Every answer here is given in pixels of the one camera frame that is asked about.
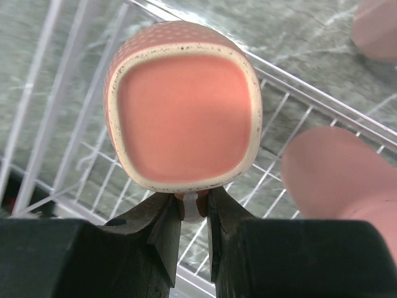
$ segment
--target wire rack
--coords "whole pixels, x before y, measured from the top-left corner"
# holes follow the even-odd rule
[[[84,47],[84,39],[89,33],[88,20],[96,11],[95,0],[80,1],[32,144],[30,158],[26,167],[18,167],[13,162],[18,139],[26,125],[32,103],[32,89],[38,80],[61,5],[62,1],[52,1],[50,4],[9,133],[0,167],[0,202],[10,171],[16,171],[23,176],[23,180],[13,217],[39,217],[40,208],[52,204],[52,213],[56,217],[79,217],[94,224],[104,224],[152,193],[135,184],[124,173],[108,138],[101,107],[107,66],[125,40],[126,30],[128,32],[135,24],[144,27],[180,17],[150,1],[125,1],[119,7],[111,30],[104,39],[92,81],[85,97],[79,101],[79,114],[69,130],[68,138],[62,138],[65,144],[62,146],[63,151],[55,152],[61,156],[57,171],[51,174],[53,179],[42,179],[43,165],[47,159],[51,159],[49,156],[54,156],[51,145],[56,138],[60,114],[66,109],[67,87],[76,67],[71,61]],[[246,55],[256,67],[261,80],[264,101],[262,141],[251,169],[242,178],[225,187],[247,210],[264,219],[295,219],[300,216],[281,183],[280,157],[294,136],[315,126],[336,125],[349,129],[396,166],[396,132],[260,57],[247,51]],[[45,189],[49,195],[38,202],[32,202],[32,193],[37,186]],[[214,297],[214,287],[208,282],[205,225],[204,222],[200,225],[182,226],[177,277],[199,289],[203,297]]]

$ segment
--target pink plastic cup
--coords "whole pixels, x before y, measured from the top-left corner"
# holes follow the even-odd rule
[[[397,170],[353,133],[317,127],[282,157],[281,176],[302,215],[370,222],[397,263]]]
[[[262,99],[244,53],[207,27],[152,25],[114,56],[109,135],[127,174],[159,192],[195,192],[244,174],[259,148]]]

